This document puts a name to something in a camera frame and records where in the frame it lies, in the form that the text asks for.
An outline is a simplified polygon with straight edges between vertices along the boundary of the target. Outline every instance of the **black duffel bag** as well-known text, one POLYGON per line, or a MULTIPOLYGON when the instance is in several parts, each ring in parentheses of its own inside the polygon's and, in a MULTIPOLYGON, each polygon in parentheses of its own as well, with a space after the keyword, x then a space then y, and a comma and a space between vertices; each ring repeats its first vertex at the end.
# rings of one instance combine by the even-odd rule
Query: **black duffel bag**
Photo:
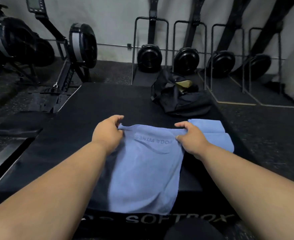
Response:
POLYGON ((151 87, 151 100, 168 115, 194 117, 211 108, 211 99, 183 76, 163 69, 151 87))

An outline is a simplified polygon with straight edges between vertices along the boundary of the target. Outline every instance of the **person's right arm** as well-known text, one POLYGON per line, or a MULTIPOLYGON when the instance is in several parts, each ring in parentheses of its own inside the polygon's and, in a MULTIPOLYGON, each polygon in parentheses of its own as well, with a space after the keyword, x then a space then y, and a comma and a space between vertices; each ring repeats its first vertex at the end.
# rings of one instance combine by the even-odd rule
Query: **person's right arm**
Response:
POLYGON ((294 182, 210 144, 189 122, 177 137, 201 160, 218 188, 259 239, 294 239, 294 182))

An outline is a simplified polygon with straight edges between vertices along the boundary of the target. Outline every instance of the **person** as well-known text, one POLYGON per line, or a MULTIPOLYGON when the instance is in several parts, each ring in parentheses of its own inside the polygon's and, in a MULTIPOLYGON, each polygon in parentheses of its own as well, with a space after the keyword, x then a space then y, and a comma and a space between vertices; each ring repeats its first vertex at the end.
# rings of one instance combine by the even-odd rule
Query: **person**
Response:
MULTIPOLYGON (((100 122, 92 141, 0 204, 0 240, 70 239, 106 156, 123 137, 123 116, 100 122)), ((294 182, 210 144, 189 122, 177 137, 201 160, 221 192, 259 239, 294 239, 294 182)))

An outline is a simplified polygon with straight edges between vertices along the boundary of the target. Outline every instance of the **black bench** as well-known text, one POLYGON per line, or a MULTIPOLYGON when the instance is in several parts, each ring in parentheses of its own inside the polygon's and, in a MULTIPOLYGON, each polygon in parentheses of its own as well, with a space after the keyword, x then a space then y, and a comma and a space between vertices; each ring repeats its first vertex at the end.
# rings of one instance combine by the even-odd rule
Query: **black bench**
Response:
MULTIPOLYGON (((95 126, 114 114, 124 115, 126 126, 174 128, 176 122, 185 120, 164 114, 150 100, 148 87, 85 83, 0 179, 0 203, 87 144, 95 126)), ((199 118, 220 120, 234 143, 234 153, 256 163, 215 106, 199 118)), ((128 227, 134 228, 131 232, 135 234, 146 229, 159 232, 186 217, 202 217, 220 229, 238 219, 202 163, 188 153, 183 160, 178 197, 169 216, 100 212, 89 205, 76 234, 97 234, 105 229, 104 224, 118 227, 118 231, 107 229, 107 233, 119 234, 128 227)))

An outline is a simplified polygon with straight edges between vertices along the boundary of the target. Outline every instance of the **wall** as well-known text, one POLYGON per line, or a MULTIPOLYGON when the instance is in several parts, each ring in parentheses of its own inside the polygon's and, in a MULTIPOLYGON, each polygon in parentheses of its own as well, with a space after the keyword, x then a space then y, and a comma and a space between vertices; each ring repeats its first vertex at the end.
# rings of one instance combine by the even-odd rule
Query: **wall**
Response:
MULTIPOLYGON (((20 18, 26 22, 41 37, 52 39, 53 36, 27 11, 25 0, 0 0, 9 6, 5 13, 9 16, 20 18)), ((243 16, 243 26, 248 30, 252 26, 263 27, 276 0, 252 0, 243 16)), ((168 19, 170 23, 169 48, 172 48, 173 24, 176 20, 188 20, 192 0, 159 0, 158 16, 168 19)), ((201 12, 201 19, 208 26, 208 52, 210 52, 211 27, 214 23, 226 23, 230 14, 233 0, 205 0, 201 12)), ((137 16, 147 16, 149 13, 149 0, 45 0, 48 15, 54 25, 68 36, 69 28, 74 22, 84 22, 92 26, 95 31, 97 42, 106 44, 127 45, 133 44, 134 20, 137 16)), ((176 48, 182 46, 185 24, 177 25, 176 48)), ((157 23, 157 34, 155 43, 160 48, 165 48, 164 23, 157 23)), ((214 47, 221 38, 223 28, 215 30, 214 47)), ((137 46, 147 42, 148 21, 138 21, 137 46)), ((253 42, 258 32, 253 35, 253 42)), ((287 58, 294 50, 294 8, 285 19, 285 28, 282 34, 283 58, 287 58)), ((277 40, 273 38, 266 53, 277 57, 277 40)), ((204 49, 204 28, 197 28, 194 47, 199 51, 204 49)), ((241 53, 241 36, 237 32, 232 44, 231 51, 241 53)), ((99 46, 100 60, 112 60, 131 62, 132 51, 126 47, 99 46)), ((171 64, 172 54, 169 52, 168 64, 171 64)), ((277 62, 273 62, 269 73, 277 73, 277 62)))

